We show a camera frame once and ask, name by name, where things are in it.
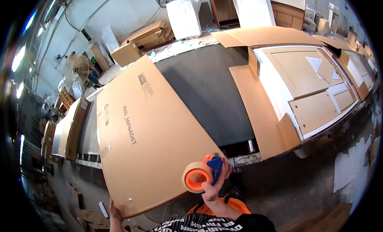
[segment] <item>black t-shirt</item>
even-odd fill
[[[187,214],[178,218],[168,219],[150,232],[210,232],[210,231],[241,231],[269,232],[274,231],[274,224],[263,215],[242,214],[237,220],[219,218],[206,214]]]

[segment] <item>conveyor belt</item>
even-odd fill
[[[218,146],[254,139],[229,67],[248,64],[246,47],[221,44],[166,58],[155,65]],[[98,155],[97,95],[89,98],[77,152]]]

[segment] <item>jeans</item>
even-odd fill
[[[89,74],[88,79],[92,81],[94,84],[98,84],[98,72],[96,69],[91,68],[92,73]]]

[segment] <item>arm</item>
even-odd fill
[[[231,173],[231,165],[226,158],[222,158],[222,168],[219,174],[218,180],[214,186],[207,182],[202,183],[202,187],[205,191],[202,194],[202,198],[205,204],[214,212],[217,217],[226,217],[232,220],[237,220],[242,214],[232,207],[225,204],[218,198],[218,192],[223,186],[223,182],[227,179]]]
[[[124,232],[124,229],[122,229],[122,225],[121,225],[121,220],[122,220],[121,216],[118,214],[112,199],[110,199],[109,212],[110,212],[109,232]]]

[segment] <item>hand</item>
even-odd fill
[[[229,177],[232,167],[227,161],[227,158],[221,158],[223,164],[221,168],[221,173],[217,179],[217,182],[212,186],[210,183],[203,182],[202,188],[205,193],[202,194],[202,198],[204,201],[216,201],[218,200],[218,192],[221,190],[223,186],[223,182]]]
[[[110,212],[110,218],[114,218],[114,219],[117,219],[119,221],[121,221],[121,216],[119,215],[116,207],[115,207],[115,203],[113,202],[112,198],[110,198],[110,204],[109,204],[109,212]]]

